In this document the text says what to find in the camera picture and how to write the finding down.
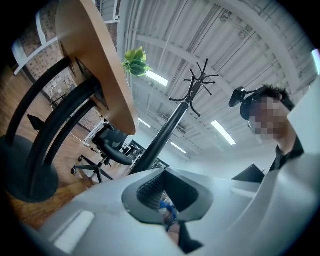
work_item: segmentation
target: wooden floor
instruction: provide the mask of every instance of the wooden floor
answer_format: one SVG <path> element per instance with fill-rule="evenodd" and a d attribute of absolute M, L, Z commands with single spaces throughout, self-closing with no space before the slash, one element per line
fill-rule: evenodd
<path fill-rule="evenodd" d="M 0 137 L 6 134 L 14 111 L 31 86 L 32 83 L 23 71 L 14 76 L 9 68 L 4 70 L 0 78 Z M 39 94 L 26 114 L 45 121 L 51 112 L 49 101 Z M 27 115 L 24 116 L 17 134 L 31 141 L 35 140 L 38 133 L 33 129 Z M 72 134 L 83 140 L 88 135 L 88 131 L 77 125 L 72 130 Z M 69 134 L 53 161 L 58 172 L 59 186 L 55 195 L 49 200 L 42 203 L 25 203 L 8 194 L 9 202 L 20 220 L 38 229 L 55 211 L 96 184 L 83 171 L 78 171 L 75 176 L 71 174 L 71 168 L 79 163 L 77 159 L 81 154 L 96 164 L 102 160 L 100 155 L 82 145 L 79 140 Z M 112 161 L 111 165 L 112 167 L 104 165 L 103 169 L 114 179 L 122 178 L 130 171 L 127 166 Z"/>

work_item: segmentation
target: fluorescent light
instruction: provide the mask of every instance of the fluorescent light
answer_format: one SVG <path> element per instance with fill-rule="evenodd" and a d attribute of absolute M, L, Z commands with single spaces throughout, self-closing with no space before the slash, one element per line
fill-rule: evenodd
<path fill-rule="evenodd" d="M 168 80 L 164 79 L 162 76 L 151 72 L 150 70 L 148 70 L 147 72 L 145 72 L 147 77 L 150 77 L 151 79 L 157 81 L 158 83 L 162 84 L 163 86 L 167 86 L 168 84 Z"/>
<path fill-rule="evenodd" d="M 150 128 L 151 126 L 149 125 L 149 124 L 147 124 L 145 121 L 142 121 L 140 118 L 138 118 L 139 119 L 139 121 L 141 122 L 141 123 L 143 123 L 145 126 L 147 126 L 148 128 Z"/>
<path fill-rule="evenodd" d="M 185 153 L 185 154 L 187 153 L 186 151 L 184 151 L 183 149 L 181 149 L 180 147 L 178 147 L 176 144 L 174 144 L 174 143 L 172 143 L 172 142 L 171 142 L 171 145 L 174 146 L 174 147 L 176 147 L 176 148 L 177 148 L 178 150 L 180 150 L 181 152 L 183 152 L 183 153 Z"/>
<path fill-rule="evenodd" d="M 227 131 L 220 125 L 220 123 L 218 123 L 218 121 L 213 121 L 211 124 L 218 130 L 219 133 L 221 133 L 221 135 L 230 143 L 230 145 L 236 144 L 229 133 L 227 133 Z"/>
<path fill-rule="evenodd" d="M 312 57 L 315 63 L 316 71 L 318 73 L 318 76 L 320 75 L 320 53 L 318 49 L 313 50 Z"/>

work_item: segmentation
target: round table top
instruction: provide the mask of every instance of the round table top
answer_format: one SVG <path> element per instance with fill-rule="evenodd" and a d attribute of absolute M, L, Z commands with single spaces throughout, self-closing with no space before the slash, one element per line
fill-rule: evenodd
<path fill-rule="evenodd" d="M 56 33 L 62 54 L 72 61 L 70 73 L 76 84 L 85 80 L 80 62 L 101 83 L 108 109 L 93 96 L 97 110 L 117 129 L 134 135 L 139 121 L 132 92 L 107 26 L 92 0 L 61 0 Z"/>

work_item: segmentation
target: black shirt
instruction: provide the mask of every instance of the black shirt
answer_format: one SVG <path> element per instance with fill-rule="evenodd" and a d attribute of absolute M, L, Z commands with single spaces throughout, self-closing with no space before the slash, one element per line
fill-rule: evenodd
<path fill-rule="evenodd" d="M 304 149 L 302 148 L 301 142 L 298 137 L 296 137 L 295 139 L 295 143 L 293 145 L 292 151 L 286 155 L 283 155 L 279 146 L 276 146 L 276 149 L 275 149 L 276 158 L 273 164 L 271 165 L 269 172 L 281 169 L 282 166 L 284 166 L 288 160 L 297 158 L 301 156 L 303 153 L 304 153 Z"/>

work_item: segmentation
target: white wall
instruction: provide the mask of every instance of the white wall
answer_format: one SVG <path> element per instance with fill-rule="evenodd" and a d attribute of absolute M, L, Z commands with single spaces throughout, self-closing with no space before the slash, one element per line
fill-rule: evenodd
<path fill-rule="evenodd" d="M 128 136 L 126 138 L 125 143 L 129 145 L 130 142 L 134 140 L 136 143 L 147 149 L 151 142 L 155 139 L 156 135 L 150 132 L 146 132 L 145 129 L 147 128 L 140 127 L 135 135 Z M 173 148 L 170 144 L 165 145 L 158 158 L 173 168 L 181 169 L 181 167 L 184 167 L 186 163 L 186 158 L 180 156 L 178 154 L 178 150 Z"/>
<path fill-rule="evenodd" d="M 263 173 L 266 174 L 275 158 L 276 146 L 272 144 L 238 153 L 225 152 L 211 157 L 191 159 L 184 169 L 209 177 L 232 179 L 251 164 L 255 164 L 261 171 L 265 170 Z"/>

